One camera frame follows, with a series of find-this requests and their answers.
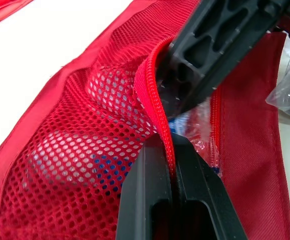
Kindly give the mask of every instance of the mesh netting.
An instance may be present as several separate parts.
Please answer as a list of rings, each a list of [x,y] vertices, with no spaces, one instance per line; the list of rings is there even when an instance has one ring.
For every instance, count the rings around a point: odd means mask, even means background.
[[[135,73],[196,5],[152,3],[104,40],[93,66],[67,77],[58,104],[10,169],[0,239],[115,238],[122,183],[156,132],[133,89]]]

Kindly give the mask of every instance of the red cloth edge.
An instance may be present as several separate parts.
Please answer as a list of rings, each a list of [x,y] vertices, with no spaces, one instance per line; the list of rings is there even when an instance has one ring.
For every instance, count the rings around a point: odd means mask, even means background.
[[[10,172],[10,168],[42,121],[58,103],[67,77],[79,69],[90,68],[98,57],[98,51],[101,50],[102,46],[109,39],[109,35],[133,15],[155,2],[157,0],[133,1],[78,58],[64,66],[46,83],[32,104],[18,120],[11,133],[0,145],[0,206],[5,180]]]
[[[4,5],[0,8],[0,21],[4,20],[8,16],[12,15],[13,13],[17,12],[27,4],[29,4],[32,0],[23,0],[17,2],[11,2],[8,5]]]
[[[276,86],[285,38],[267,34],[221,88],[222,180],[247,235],[257,240],[290,239],[278,110],[265,102]]]

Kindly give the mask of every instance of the white table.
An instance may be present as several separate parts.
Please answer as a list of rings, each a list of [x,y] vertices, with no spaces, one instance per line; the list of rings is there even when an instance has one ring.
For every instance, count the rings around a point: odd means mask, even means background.
[[[49,78],[131,0],[34,0],[0,22],[0,144]],[[290,197],[290,120],[279,124]]]

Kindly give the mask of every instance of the zipper teeth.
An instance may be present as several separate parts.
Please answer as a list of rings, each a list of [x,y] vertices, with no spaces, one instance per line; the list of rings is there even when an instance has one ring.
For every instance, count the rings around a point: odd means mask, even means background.
[[[149,98],[154,108],[154,112],[158,119],[159,128],[161,129],[161,137],[165,145],[166,158],[169,168],[169,174],[173,178],[176,175],[175,154],[172,142],[172,135],[169,127],[168,120],[166,118],[163,105],[157,90],[156,78],[155,78],[155,65],[158,54],[164,46],[173,40],[174,36],[170,36],[162,40],[156,48],[152,51],[152,54],[147,59],[146,66],[146,86],[149,93]]]
[[[210,165],[219,168],[218,153],[220,149],[220,131],[221,131],[221,86],[219,86],[212,95],[210,102]]]

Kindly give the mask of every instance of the zipper opening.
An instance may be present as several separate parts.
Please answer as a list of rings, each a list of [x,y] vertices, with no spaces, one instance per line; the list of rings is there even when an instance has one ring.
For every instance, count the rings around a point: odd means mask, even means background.
[[[216,173],[220,171],[221,91],[220,85],[210,100],[210,166]]]
[[[165,47],[173,40],[173,36],[162,40],[152,53],[148,56],[146,63],[146,87],[151,100],[155,115],[161,129],[161,138],[164,142],[166,158],[171,178],[175,176],[176,165],[174,147],[172,142],[171,131],[167,117],[165,115],[156,84],[156,67],[159,62],[160,54]],[[210,100],[210,163],[209,165],[216,173],[220,170],[220,134],[221,134],[221,89],[219,86],[211,96]]]

